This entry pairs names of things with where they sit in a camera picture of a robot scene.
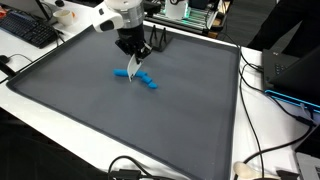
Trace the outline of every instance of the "computer screen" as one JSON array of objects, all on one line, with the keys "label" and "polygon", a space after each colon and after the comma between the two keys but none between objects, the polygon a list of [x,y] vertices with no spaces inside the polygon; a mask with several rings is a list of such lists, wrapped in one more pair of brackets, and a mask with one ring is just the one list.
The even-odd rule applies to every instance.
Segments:
[{"label": "computer screen", "polygon": [[49,19],[39,0],[0,0],[0,4],[30,13],[42,19]]}]

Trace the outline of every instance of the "table surface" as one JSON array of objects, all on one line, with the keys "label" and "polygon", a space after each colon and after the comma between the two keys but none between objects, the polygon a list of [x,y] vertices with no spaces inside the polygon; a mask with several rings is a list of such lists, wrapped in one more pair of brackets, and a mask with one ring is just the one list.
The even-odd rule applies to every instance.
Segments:
[{"label": "table surface", "polygon": [[[53,0],[46,0],[46,2],[54,3]],[[55,25],[55,28],[64,32],[65,35],[63,38],[68,40],[91,25],[91,8],[67,1],[65,1],[65,4],[63,9],[75,12],[75,23],[69,27],[57,24]],[[153,25],[153,23],[149,22],[145,22],[144,24],[148,26]],[[213,43],[230,45],[228,43],[173,28],[167,27],[167,30],[212,41]],[[38,49],[3,31],[0,31],[0,39],[5,42],[5,46],[0,47],[0,54],[7,56],[12,54],[23,54],[32,60],[37,60],[39,57],[56,48],[56,43],[52,43],[44,49]],[[255,64],[261,63],[261,52],[247,48],[243,48],[242,52],[249,62]],[[15,56],[8,65],[17,71],[29,63],[30,62],[23,57]],[[247,82],[254,87],[261,88],[261,75],[259,73],[248,67],[244,73],[244,77]],[[5,74],[0,72],[0,81],[5,78]],[[305,125],[297,123],[293,118],[283,113],[274,102],[248,88],[246,85],[243,85],[243,94],[262,149],[287,143],[300,137],[307,131]],[[5,82],[0,84],[0,97],[1,108],[99,169],[107,170],[113,159],[121,155],[128,155],[144,164],[147,167],[147,170],[154,175],[165,175],[177,179],[186,178],[164,164],[161,164],[136,150],[110,139],[58,112],[52,111],[12,92],[6,87]],[[303,116],[303,112],[300,108],[288,104],[283,105],[289,112]],[[240,95],[238,95],[233,135],[232,164],[236,161],[243,161],[257,151],[258,148],[253,132],[245,115]],[[297,172],[297,166],[293,156],[293,147],[270,152],[263,157],[266,172],[275,173],[275,170],[278,169]],[[249,164],[258,170],[260,169],[260,161],[258,158],[255,158]],[[120,167],[132,169],[134,168],[134,165],[129,161],[122,160],[115,164],[115,168]],[[231,170],[230,179],[233,178],[233,175],[234,173]]]}]

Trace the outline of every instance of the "power cord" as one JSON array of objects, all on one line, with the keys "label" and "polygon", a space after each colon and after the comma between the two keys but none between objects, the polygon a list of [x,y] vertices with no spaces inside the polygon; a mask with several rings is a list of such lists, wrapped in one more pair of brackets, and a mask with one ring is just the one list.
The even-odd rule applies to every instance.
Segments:
[{"label": "power cord", "polygon": [[241,46],[239,46],[237,43],[235,43],[235,41],[228,35],[228,34],[226,34],[226,33],[224,33],[224,32],[220,32],[221,34],[224,34],[226,37],[228,37],[230,40],[231,40],[231,42],[234,44],[234,45],[236,45],[237,46],[237,48],[240,50],[240,55],[241,55],[241,57],[242,57],[242,59],[244,60],[244,62],[246,63],[246,64],[248,64],[252,69],[255,69],[256,71],[258,71],[258,72],[263,72],[263,67],[261,67],[261,66],[258,66],[258,65],[255,65],[255,64],[252,64],[252,63],[249,63],[248,61],[247,61],[247,59],[244,57],[244,55],[243,55],[243,53],[242,53],[242,49],[241,49]]},{"label": "power cord", "polygon": [[[248,65],[248,64],[245,64],[245,65],[244,65],[242,71],[239,72],[239,74],[240,74],[240,76],[241,76],[241,80],[240,80],[240,95],[241,95],[242,103],[243,103],[243,106],[244,106],[244,108],[245,108],[247,117],[248,117],[248,119],[249,119],[249,116],[248,116],[248,113],[247,113],[247,110],[246,110],[246,106],[245,106],[245,103],[244,103],[244,101],[243,101],[242,80],[243,80],[243,81],[245,82],[245,84],[246,84],[248,87],[250,87],[251,89],[254,89],[254,90],[258,91],[258,92],[261,92],[261,93],[264,94],[264,95],[266,95],[266,94],[265,94],[262,90],[257,89],[257,88],[254,88],[254,87],[252,87],[251,85],[249,85],[249,84],[246,82],[246,80],[244,79],[243,73],[244,73],[245,67],[246,67],[247,65]],[[301,123],[303,123],[303,124],[308,125],[308,126],[309,126],[309,129],[307,130],[307,132],[306,132],[303,136],[301,136],[300,138],[298,138],[298,139],[296,139],[296,140],[294,140],[294,141],[291,141],[291,142],[289,142],[289,143],[285,143],[285,144],[282,144],[282,145],[280,145],[280,146],[276,146],[276,147],[273,147],[273,148],[268,148],[268,149],[265,149],[265,150],[261,150],[261,149],[259,148],[259,151],[258,151],[258,152],[254,153],[253,155],[251,155],[250,157],[248,157],[246,160],[243,161],[243,163],[247,164],[247,163],[248,163],[250,160],[252,160],[253,158],[255,158],[255,157],[257,157],[257,156],[260,156],[260,158],[261,158],[261,166],[262,166],[262,177],[264,176],[264,165],[263,165],[263,163],[262,163],[262,162],[263,162],[262,154],[267,153],[267,152],[270,152],[270,151],[275,151],[275,150],[278,150],[278,149],[281,149],[281,148],[284,148],[284,147],[287,147],[287,146],[290,146],[290,145],[293,145],[293,144],[295,144],[295,143],[303,140],[305,137],[307,137],[307,136],[309,135],[309,133],[312,131],[312,128],[313,128],[314,126],[316,126],[313,121],[310,121],[310,120],[307,120],[307,119],[305,119],[305,118],[303,118],[303,117],[295,116],[295,115],[289,113],[276,99],[274,99],[274,98],[272,98],[272,97],[270,97],[270,96],[268,96],[268,97],[271,98],[271,99],[281,108],[281,110],[283,110],[283,112],[285,112],[285,113],[288,114],[289,116],[293,117],[293,118],[296,119],[298,122],[301,122]],[[254,128],[253,128],[253,126],[252,126],[251,123],[250,123],[250,126],[251,126],[251,128],[252,128],[252,130],[253,130],[253,132],[254,132],[254,134],[255,134],[255,130],[254,130]],[[234,176],[234,180],[237,180],[237,179],[238,179],[238,175],[235,175],[235,176]]]},{"label": "power cord", "polygon": [[[49,5],[47,5],[46,3],[41,3],[42,5],[45,5],[47,7],[47,9],[50,11],[50,18],[49,20],[47,20],[47,22],[49,22],[52,17],[53,17],[53,11],[51,9],[51,7]],[[65,43],[64,39],[60,36],[61,32],[57,31],[52,25],[47,24],[48,26],[50,26],[52,28],[52,30],[55,32],[55,34],[57,35],[57,39],[56,39],[56,43],[57,43],[57,47],[59,47],[59,42],[58,42],[58,38]]]},{"label": "power cord", "polygon": [[13,54],[13,55],[9,56],[8,58],[11,59],[11,58],[14,57],[14,56],[22,56],[22,57],[26,58],[28,61],[30,61],[30,62],[32,63],[32,60],[29,59],[27,56],[25,56],[25,55],[23,55],[23,54]]},{"label": "power cord", "polygon": [[52,9],[51,9],[50,6],[49,6],[48,4],[46,4],[46,3],[41,3],[41,4],[44,5],[44,6],[46,6],[47,9],[50,11],[50,17],[49,17],[49,20],[48,20],[48,21],[50,21],[50,20],[53,18],[53,11],[52,11]]},{"label": "power cord", "polygon": [[244,72],[244,70],[245,70],[245,68],[246,68],[246,66],[247,66],[248,64],[245,64],[244,66],[243,66],[243,68],[242,68],[242,71],[241,72],[239,72],[240,73],[240,75],[241,75],[241,79],[240,79],[240,97],[241,97],[241,102],[242,102],[242,105],[243,105],[243,108],[244,108],[244,110],[245,110],[245,112],[246,112],[246,115],[247,115],[247,118],[248,118],[248,121],[249,121],[249,124],[250,124],[250,127],[251,127],[251,129],[252,129],[252,132],[253,132],[253,134],[254,134],[254,137],[255,137],[255,139],[256,139],[256,142],[257,142],[257,145],[258,145],[258,149],[259,149],[259,152],[260,152],[260,161],[261,161],[261,169],[262,169],[262,178],[264,178],[264,163],[263,163],[263,157],[262,157],[262,153],[261,153],[261,146],[260,146],[260,142],[259,142],[259,139],[258,139],[258,136],[257,136],[257,133],[256,133],[256,131],[255,131],[255,129],[254,129],[254,127],[253,127],[253,125],[252,125],[252,122],[251,122],[251,119],[250,119],[250,116],[249,116],[249,113],[248,113],[248,110],[247,110],[247,107],[246,107],[246,104],[245,104],[245,102],[244,102],[244,98],[243,98],[243,92],[242,92],[242,80],[244,80],[244,78],[243,78],[243,72]]},{"label": "power cord", "polygon": [[[112,171],[112,166],[114,165],[114,163],[116,163],[118,160],[120,159],[127,159],[130,160],[133,164],[135,164],[139,169],[139,170],[125,170],[125,169],[120,169],[119,171]],[[162,177],[162,176],[153,176],[151,175],[148,171],[146,171],[141,165],[140,163],[135,160],[134,158],[130,157],[130,156],[119,156],[117,158],[115,158],[108,169],[108,180],[113,180],[113,179],[126,179],[126,180],[139,180],[141,178],[148,178],[148,179],[157,179],[157,180],[174,180],[168,177]]]}]

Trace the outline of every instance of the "blue object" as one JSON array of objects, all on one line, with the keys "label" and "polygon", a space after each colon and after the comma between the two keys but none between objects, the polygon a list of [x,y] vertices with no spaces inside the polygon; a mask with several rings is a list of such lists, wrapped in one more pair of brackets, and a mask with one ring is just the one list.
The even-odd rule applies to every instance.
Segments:
[{"label": "blue object", "polygon": [[157,85],[156,83],[154,83],[154,82],[150,82],[150,83],[148,84],[148,87],[151,88],[151,89],[157,89],[157,88],[158,88],[158,85]]},{"label": "blue object", "polygon": [[135,76],[143,78],[144,76],[147,76],[147,75],[148,75],[148,73],[146,73],[144,71],[137,71]]},{"label": "blue object", "polygon": [[141,81],[146,83],[146,84],[149,84],[150,82],[152,82],[152,79],[149,76],[143,76],[141,78]]},{"label": "blue object", "polygon": [[[126,69],[114,69],[113,74],[116,76],[128,77],[128,72]],[[137,71],[135,76],[142,78],[143,76],[146,76],[146,75],[148,74],[144,71]]]},{"label": "blue object", "polygon": [[121,77],[128,77],[128,72],[125,69],[114,69],[113,74]]}]

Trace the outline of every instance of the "black cable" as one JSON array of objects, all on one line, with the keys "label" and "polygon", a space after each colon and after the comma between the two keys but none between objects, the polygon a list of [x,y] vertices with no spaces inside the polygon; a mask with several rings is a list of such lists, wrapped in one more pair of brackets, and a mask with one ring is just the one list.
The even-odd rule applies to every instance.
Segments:
[{"label": "black cable", "polygon": [[146,171],[140,164],[137,160],[135,160],[134,158],[130,157],[130,156],[119,156],[117,158],[115,158],[110,166],[109,166],[109,169],[108,169],[108,179],[110,179],[110,173],[111,173],[111,170],[112,170],[112,166],[114,165],[115,162],[117,162],[118,160],[120,159],[127,159],[127,160],[130,160],[133,164],[135,164],[144,174],[146,175],[141,175],[140,178],[148,178],[148,179],[163,179],[163,180],[174,180],[174,179],[171,179],[171,178],[168,178],[168,177],[162,177],[162,176],[153,176],[151,175],[148,171]]},{"label": "black cable", "polygon": [[251,85],[246,81],[246,79],[244,79],[243,73],[241,73],[240,70],[239,70],[239,75],[241,76],[241,80],[243,80],[243,82],[244,82],[248,87],[250,87],[251,89],[254,89],[254,90],[256,90],[256,91],[259,91],[259,92],[261,92],[262,94],[265,94],[261,89],[258,89],[258,88],[255,88],[255,87],[251,86]]},{"label": "black cable", "polygon": [[148,176],[152,176],[152,175],[151,175],[150,173],[148,173],[148,171],[146,171],[135,159],[133,159],[133,158],[130,157],[130,156],[119,156],[119,157],[117,157],[116,159],[114,159],[114,160],[111,162],[110,166],[109,166],[108,176],[109,176],[109,174],[110,174],[110,172],[111,172],[111,169],[112,169],[113,164],[114,164],[115,162],[117,162],[119,159],[128,159],[128,160],[130,160],[130,161],[133,162],[133,164],[135,164],[143,173],[145,173],[145,174],[148,175]]},{"label": "black cable", "polygon": [[45,5],[46,7],[47,7],[47,9],[50,11],[50,17],[49,17],[49,19],[47,20],[47,21],[50,21],[51,19],[52,19],[52,17],[53,17],[53,11],[52,11],[52,9],[50,8],[50,6],[48,5],[48,4],[46,4],[46,3],[41,3],[42,5]]},{"label": "black cable", "polygon": [[23,55],[23,54],[14,54],[14,55],[11,55],[11,56],[9,56],[9,59],[12,58],[12,57],[14,57],[14,56],[22,56],[22,57],[26,58],[28,61],[30,61],[30,62],[32,63],[32,60],[29,59],[27,56],[25,56],[25,55]]},{"label": "black cable", "polygon": [[244,62],[245,62],[246,64],[248,64],[251,68],[255,69],[256,71],[263,72],[263,68],[262,68],[261,66],[258,66],[258,65],[249,63],[249,62],[247,61],[247,59],[244,57],[244,55],[243,55],[243,53],[242,53],[241,47],[240,47],[237,43],[235,43],[235,41],[234,41],[228,34],[226,34],[226,33],[224,33],[224,32],[220,32],[220,33],[221,33],[221,34],[224,34],[226,37],[228,37],[228,38],[231,40],[231,42],[232,42],[234,45],[237,46],[237,48],[240,50],[240,55],[241,55],[242,59],[244,60]]},{"label": "black cable", "polygon": [[272,97],[270,97],[270,98],[280,107],[280,109],[281,109],[283,112],[285,112],[285,113],[288,114],[289,116],[293,117],[294,119],[297,118],[297,116],[289,113],[276,99],[274,99],[274,98],[272,98]]},{"label": "black cable", "polygon": [[163,180],[174,180],[174,179],[172,179],[172,178],[163,177],[163,176],[144,176],[144,175],[142,175],[141,178],[156,179],[156,180],[158,180],[158,179],[159,179],[159,180],[161,180],[161,179],[163,179]]},{"label": "black cable", "polygon": [[[246,80],[244,79],[244,77],[243,77],[243,72],[244,72],[244,69],[245,69],[245,67],[246,67],[247,65],[248,65],[248,64],[246,64],[246,65],[243,67],[242,72],[239,72],[239,74],[241,75],[241,79],[240,79],[240,95],[241,95],[241,99],[243,99],[243,96],[242,96],[242,88],[241,88],[241,86],[242,86],[242,80],[243,80],[243,81],[246,83],[246,85],[249,86],[250,88],[252,88],[252,89],[254,89],[254,90],[256,90],[256,91],[259,91],[259,92],[262,92],[262,93],[263,93],[263,91],[261,91],[261,90],[259,90],[259,89],[257,89],[257,88],[252,87],[251,85],[249,85],[249,84],[246,82]],[[288,114],[289,116],[293,117],[293,118],[296,119],[297,121],[301,122],[301,120],[299,120],[300,117],[295,116],[295,115],[289,113],[276,99],[274,99],[274,98],[272,98],[272,97],[270,97],[270,96],[268,96],[268,97],[271,98],[271,99],[281,108],[281,110],[282,110],[283,112],[285,112],[285,113]],[[313,123],[313,122],[310,122],[310,123],[308,123],[308,125],[309,125],[308,131],[307,131],[303,136],[301,136],[300,138],[298,138],[298,139],[296,139],[296,140],[293,140],[293,141],[291,141],[291,142],[289,142],[289,143],[285,143],[285,144],[282,144],[282,145],[273,147],[273,148],[268,148],[268,149],[265,149],[265,150],[262,150],[262,151],[259,150],[259,152],[256,152],[256,153],[254,153],[253,155],[251,155],[250,157],[248,157],[245,161],[243,161],[243,163],[247,164],[250,160],[252,160],[253,158],[255,158],[255,157],[259,156],[259,155],[260,155],[260,157],[262,157],[262,154],[264,154],[264,153],[267,153],[267,152],[270,152],[270,151],[275,151],[275,150],[284,148],[284,147],[286,147],[286,146],[293,145],[293,144],[295,144],[295,143],[303,140],[303,139],[304,139],[305,137],[307,137],[308,134],[312,131],[312,127],[314,126],[314,123]],[[238,179],[238,175],[235,174],[234,180],[237,180],[237,179]]]},{"label": "black cable", "polygon": [[[50,6],[49,5],[47,5],[47,4],[45,4],[45,3],[41,3],[42,5],[45,5],[48,9],[49,9],[49,11],[50,11],[50,18],[49,18],[49,20],[47,20],[47,22],[48,21],[50,21],[51,19],[52,19],[52,17],[53,17],[53,11],[52,11],[52,9],[50,8]],[[62,37],[60,36],[60,33],[52,26],[52,25],[50,25],[50,24],[47,24],[48,26],[50,26],[51,28],[52,28],[52,30],[55,32],[55,34],[57,35],[57,39],[56,39],[56,43],[57,43],[57,47],[59,46],[59,42],[58,42],[58,38],[63,42],[63,43],[65,43],[65,41],[62,39]]]},{"label": "black cable", "polygon": [[[245,64],[245,65],[243,66],[242,71],[241,71],[241,73],[240,73],[240,74],[241,74],[241,79],[240,79],[240,97],[241,97],[242,105],[243,105],[243,108],[244,108],[245,113],[246,113],[246,115],[247,115],[247,118],[248,118],[250,127],[251,127],[252,132],[253,132],[253,134],[254,134],[254,137],[255,137],[255,139],[256,139],[259,152],[261,152],[260,142],[259,142],[257,133],[256,133],[254,127],[253,127],[253,124],[252,124],[252,122],[251,122],[251,119],[250,119],[250,116],[249,116],[249,113],[248,113],[246,104],[245,104],[245,102],[244,102],[243,92],[242,92],[242,80],[244,80],[244,78],[243,78],[243,72],[244,72],[244,70],[245,70],[245,68],[246,68],[247,65],[248,65],[248,64]],[[261,161],[261,169],[262,169],[262,178],[264,178],[264,163],[263,163],[262,154],[260,154],[260,161]]]},{"label": "black cable", "polygon": [[[312,126],[309,126],[309,129],[307,130],[307,132],[305,134],[303,134],[300,138],[296,139],[296,140],[293,140],[289,143],[285,143],[285,144],[282,144],[282,145],[279,145],[279,146],[276,146],[276,147],[273,147],[273,148],[268,148],[268,149],[265,149],[265,150],[262,150],[261,152],[256,152],[254,154],[252,154],[251,156],[249,156],[247,159],[245,159],[243,161],[243,163],[247,164],[249,161],[251,161],[253,158],[259,156],[259,155],[262,155],[264,153],[267,153],[267,152],[270,152],[270,151],[275,151],[275,150],[278,150],[278,149],[282,149],[286,146],[290,146],[290,145],[293,145],[293,144],[296,144],[297,142],[300,142],[302,141],[304,138],[306,138],[310,132],[312,131]],[[235,174],[233,180],[237,180],[238,179],[238,175]]]}]

